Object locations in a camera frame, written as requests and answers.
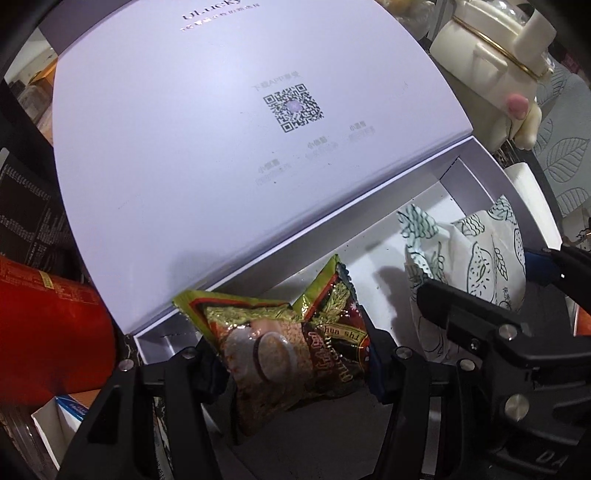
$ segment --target fruit patterned paper bag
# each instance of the fruit patterned paper bag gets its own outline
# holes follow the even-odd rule
[[[460,348],[444,330],[421,317],[417,289],[427,278],[517,311],[525,295],[525,254],[519,225],[509,201],[502,196],[487,212],[437,223],[415,205],[398,212],[407,240],[406,269],[418,337],[430,361],[459,359]]]

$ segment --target metal screw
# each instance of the metal screw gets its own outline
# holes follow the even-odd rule
[[[501,325],[499,327],[499,335],[505,340],[512,341],[517,336],[517,328],[513,325]]]
[[[513,421],[521,421],[530,411],[530,401],[525,395],[513,395],[505,403],[505,415]]]
[[[413,355],[413,351],[407,346],[399,346],[396,349],[396,356],[402,360],[408,360]]]
[[[472,372],[476,368],[476,364],[472,360],[465,358],[464,360],[460,360],[460,368],[464,372]]]
[[[186,358],[187,360],[191,360],[192,358],[195,358],[195,356],[197,355],[197,352],[195,351],[195,348],[190,346],[189,348],[186,348],[185,350],[183,350],[183,353],[181,353],[181,355],[183,356],[183,358]]]
[[[131,358],[126,358],[119,362],[119,370],[122,372],[127,372],[127,370],[131,370],[135,366],[134,361]]]

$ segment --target red package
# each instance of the red package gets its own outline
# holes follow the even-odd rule
[[[115,363],[111,317],[92,288],[0,257],[0,403],[94,390]]]

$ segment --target gold trim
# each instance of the gold trim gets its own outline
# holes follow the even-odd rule
[[[538,75],[531,68],[529,68],[526,64],[524,64],[523,62],[519,61],[517,59],[517,57],[515,55],[513,55],[510,51],[508,51],[508,50],[504,49],[503,47],[501,47],[496,41],[494,41],[493,39],[491,39],[491,38],[487,37],[486,35],[484,35],[484,33],[479,32],[473,26],[468,25],[466,22],[464,22],[463,20],[459,19],[458,17],[452,17],[452,19],[453,19],[454,22],[456,22],[457,24],[459,24],[461,27],[463,27],[466,30],[468,30],[468,32],[470,32],[471,34],[477,36],[482,41],[488,43],[496,51],[498,51],[501,54],[503,54],[510,61],[512,61],[516,66],[518,66],[523,72],[525,72],[527,75],[529,75],[530,77],[532,77],[536,82],[539,82],[544,77],[544,75],[546,75],[546,73],[548,73],[549,68],[542,75]]]

